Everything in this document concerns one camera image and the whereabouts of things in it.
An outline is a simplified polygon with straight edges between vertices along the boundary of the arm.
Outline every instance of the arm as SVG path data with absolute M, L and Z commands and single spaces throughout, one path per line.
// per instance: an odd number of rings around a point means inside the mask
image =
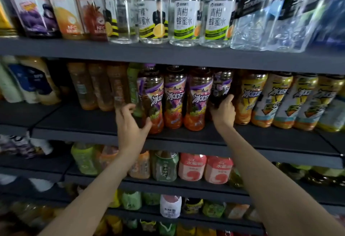
M 344 227 L 287 175 L 256 151 L 233 128 L 235 108 L 229 95 L 211 108 L 219 134 L 231 148 L 239 170 L 269 236 L 341 236 Z
M 149 118 L 143 129 L 138 128 L 131 115 L 134 107 L 134 104 L 127 104 L 121 111 L 116 110 L 119 152 L 115 160 L 39 236 L 93 235 L 151 129 Z

